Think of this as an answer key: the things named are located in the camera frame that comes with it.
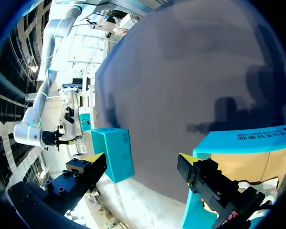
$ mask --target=cyan box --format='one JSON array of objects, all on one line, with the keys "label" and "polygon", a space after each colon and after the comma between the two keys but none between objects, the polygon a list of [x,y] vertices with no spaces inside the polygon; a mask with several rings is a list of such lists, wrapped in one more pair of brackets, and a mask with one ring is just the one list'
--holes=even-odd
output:
[{"label": "cyan box", "polygon": [[105,173],[114,182],[134,175],[130,139],[127,129],[98,128],[91,130],[94,153],[106,154]]}]

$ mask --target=building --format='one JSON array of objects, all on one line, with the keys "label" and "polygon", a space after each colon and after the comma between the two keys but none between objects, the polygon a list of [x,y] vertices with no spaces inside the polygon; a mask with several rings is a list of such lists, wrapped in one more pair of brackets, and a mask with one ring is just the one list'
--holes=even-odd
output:
[{"label": "building", "polygon": [[49,20],[51,0],[41,2],[24,15],[0,45],[0,181],[10,187],[23,181],[42,186],[51,179],[42,158],[42,149],[19,144],[13,128],[32,106],[25,102],[38,88],[43,30]]}]

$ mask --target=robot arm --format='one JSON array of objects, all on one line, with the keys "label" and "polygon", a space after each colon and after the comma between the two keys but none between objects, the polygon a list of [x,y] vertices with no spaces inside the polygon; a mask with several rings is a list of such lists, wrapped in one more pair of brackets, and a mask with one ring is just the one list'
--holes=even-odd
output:
[{"label": "robot arm", "polygon": [[55,135],[54,132],[42,131],[42,129],[40,129],[41,114],[57,74],[56,71],[50,70],[49,68],[54,54],[55,37],[67,37],[81,12],[81,7],[76,5],[71,6],[64,19],[51,20],[44,30],[41,56],[44,70],[42,70],[41,74],[45,74],[46,79],[37,92],[33,107],[27,109],[21,123],[16,124],[14,127],[14,138],[18,143],[45,147],[49,145],[51,139],[53,139],[53,141],[55,141],[55,139],[58,140],[59,136],[57,134],[56,137],[53,138]]},{"label": "robot arm", "polygon": [[224,176],[218,170],[218,164],[210,158],[198,160],[179,154],[177,168],[190,190],[199,193],[209,208],[219,215],[213,229],[250,227],[249,217],[261,207],[265,198],[262,192],[256,193],[257,190],[249,187],[240,193],[238,181]]}]

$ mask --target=cable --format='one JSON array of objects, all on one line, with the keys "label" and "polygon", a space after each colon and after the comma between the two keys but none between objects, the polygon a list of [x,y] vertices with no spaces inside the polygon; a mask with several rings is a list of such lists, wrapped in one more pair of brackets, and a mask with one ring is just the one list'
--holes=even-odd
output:
[{"label": "cable", "polygon": [[130,16],[130,19],[133,21],[133,23],[136,24],[136,22],[134,22],[134,20],[133,20],[133,16],[131,14],[129,14],[129,16]]},{"label": "cable", "polygon": [[[73,25],[73,27],[77,27],[77,26],[82,26],[82,25],[90,25],[90,24],[79,24],[79,25]],[[115,27],[115,26],[110,26],[110,25],[95,25],[98,27],[108,27],[108,28],[114,28],[114,29],[121,29],[121,30],[129,30],[129,29],[125,29],[125,28],[119,28],[119,27]]]},{"label": "cable", "polygon": [[262,204],[261,206],[258,206],[255,211],[259,211],[259,210],[264,210],[264,209],[268,209],[268,210],[272,210],[274,207],[274,205],[271,204],[271,201],[268,200],[266,201],[266,203]]}]

